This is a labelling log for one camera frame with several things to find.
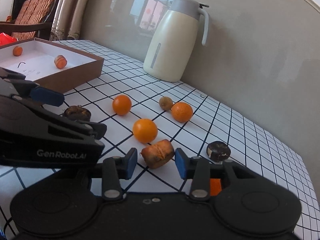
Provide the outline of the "small brown longan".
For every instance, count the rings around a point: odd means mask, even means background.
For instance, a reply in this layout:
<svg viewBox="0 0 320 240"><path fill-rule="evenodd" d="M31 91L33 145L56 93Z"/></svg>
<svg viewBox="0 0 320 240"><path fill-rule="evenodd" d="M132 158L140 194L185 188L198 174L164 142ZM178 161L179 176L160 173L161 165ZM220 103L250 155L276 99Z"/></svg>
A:
<svg viewBox="0 0 320 240"><path fill-rule="evenodd" d="M171 110L172 106L173 106L173 101L170 97L168 96L163 96L159 99L159 106L161 107L161 109L163 109L164 111L169 111Z"/></svg>

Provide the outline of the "cream thermos jug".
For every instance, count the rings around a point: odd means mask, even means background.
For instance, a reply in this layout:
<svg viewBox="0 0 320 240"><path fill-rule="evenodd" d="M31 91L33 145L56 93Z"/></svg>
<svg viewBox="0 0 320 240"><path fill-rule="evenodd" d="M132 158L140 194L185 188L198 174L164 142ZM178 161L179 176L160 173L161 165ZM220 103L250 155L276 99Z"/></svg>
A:
<svg viewBox="0 0 320 240"><path fill-rule="evenodd" d="M150 42L143 69L168 82L180 81L192 54L200 17L204 17L202 45L209 33L209 5L195 0L174 0L161 19Z"/></svg>

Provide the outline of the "wooden chair with cushion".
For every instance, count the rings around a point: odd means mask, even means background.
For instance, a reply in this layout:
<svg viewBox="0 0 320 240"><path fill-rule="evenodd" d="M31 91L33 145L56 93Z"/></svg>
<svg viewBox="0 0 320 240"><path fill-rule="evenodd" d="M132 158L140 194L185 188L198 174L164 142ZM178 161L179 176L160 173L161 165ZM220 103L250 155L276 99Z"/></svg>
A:
<svg viewBox="0 0 320 240"><path fill-rule="evenodd" d="M59 0L26 0L16 18L1 22L1 33L17 40L41 38L49 40Z"/></svg>

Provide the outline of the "red plastic bag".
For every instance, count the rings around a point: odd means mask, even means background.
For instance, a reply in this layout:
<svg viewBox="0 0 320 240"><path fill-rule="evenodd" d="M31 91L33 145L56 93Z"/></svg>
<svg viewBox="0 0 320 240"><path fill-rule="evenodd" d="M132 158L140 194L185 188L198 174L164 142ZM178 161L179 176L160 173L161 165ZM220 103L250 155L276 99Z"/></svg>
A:
<svg viewBox="0 0 320 240"><path fill-rule="evenodd" d="M11 44L17 42L17 39L14 37L11 37L10 35L6 33L0 33L0 46L4 46L7 44Z"/></svg>

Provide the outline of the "small orange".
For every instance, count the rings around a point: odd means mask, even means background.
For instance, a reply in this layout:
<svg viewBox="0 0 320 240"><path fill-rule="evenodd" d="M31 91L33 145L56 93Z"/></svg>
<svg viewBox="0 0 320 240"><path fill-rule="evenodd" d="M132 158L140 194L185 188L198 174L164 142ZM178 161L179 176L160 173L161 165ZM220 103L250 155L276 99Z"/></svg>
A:
<svg viewBox="0 0 320 240"><path fill-rule="evenodd" d="M124 94L116 96L112 102L112 108L117 115L126 115L132 107L131 99Z"/></svg>

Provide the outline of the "small orange fruit in box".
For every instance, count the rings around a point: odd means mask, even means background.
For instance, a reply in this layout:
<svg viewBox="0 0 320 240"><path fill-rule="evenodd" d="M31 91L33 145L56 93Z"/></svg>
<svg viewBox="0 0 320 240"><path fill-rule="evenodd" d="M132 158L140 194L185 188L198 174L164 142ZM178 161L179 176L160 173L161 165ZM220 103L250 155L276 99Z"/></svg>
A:
<svg viewBox="0 0 320 240"><path fill-rule="evenodd" d="M15 46L15 47L13 48L13 50L12 50L12 54L13 54L14 56L21 56L22 53L23 53L23 48L20 47L20 46Z"/></svg>

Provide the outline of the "peeled orange piece in box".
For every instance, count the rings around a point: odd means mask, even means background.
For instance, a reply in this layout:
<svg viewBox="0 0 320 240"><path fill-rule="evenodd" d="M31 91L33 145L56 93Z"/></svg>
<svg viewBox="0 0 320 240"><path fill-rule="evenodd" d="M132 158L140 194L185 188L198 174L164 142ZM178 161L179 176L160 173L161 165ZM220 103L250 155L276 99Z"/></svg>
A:
<svg viewBox="0 0 320 240"><path fill-rule="evenodd" d="M63 69L63 68L65 68L65 66L67 66L67 60L63 55L58 55L54 59L54 64L55 64L56 68Z"/></svg>

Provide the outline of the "beige curtain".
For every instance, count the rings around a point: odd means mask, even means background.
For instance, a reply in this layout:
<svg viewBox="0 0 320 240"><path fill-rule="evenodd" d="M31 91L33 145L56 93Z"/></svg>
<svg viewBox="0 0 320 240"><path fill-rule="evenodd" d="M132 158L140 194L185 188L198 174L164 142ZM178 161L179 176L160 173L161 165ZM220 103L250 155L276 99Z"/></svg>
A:
<svg viewBox="0 0 320 240"><path fill-rule="evenodd" d="M88 0L59 0L50 33L51 41L77 40Z"/></svg>

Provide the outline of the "dark brown dried fruit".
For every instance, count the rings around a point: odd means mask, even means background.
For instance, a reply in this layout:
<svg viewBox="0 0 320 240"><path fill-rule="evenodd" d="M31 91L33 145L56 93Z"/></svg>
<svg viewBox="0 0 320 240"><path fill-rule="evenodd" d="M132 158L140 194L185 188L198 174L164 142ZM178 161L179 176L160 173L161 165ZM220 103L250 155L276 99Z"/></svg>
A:
<svg viewBox="0 0 320 240"><path fill-rule="evenodd" d="M81 106L68 107L63 112L62 116L69 120L82 120L82 121L91 120L91 112L88 109Z"/></svg>

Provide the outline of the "dark chestnut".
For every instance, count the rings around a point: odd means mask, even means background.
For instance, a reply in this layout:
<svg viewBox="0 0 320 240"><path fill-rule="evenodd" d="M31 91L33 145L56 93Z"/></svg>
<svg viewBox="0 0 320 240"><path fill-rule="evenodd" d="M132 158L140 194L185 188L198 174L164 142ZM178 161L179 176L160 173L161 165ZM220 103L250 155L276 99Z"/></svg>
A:
<svg viewBox="0 0 320 240"><path fill-rule="evenodd" d="M227 160L231 155L231 149L222 141L209 143L206 152L210 160L216 163Z"/></svg>

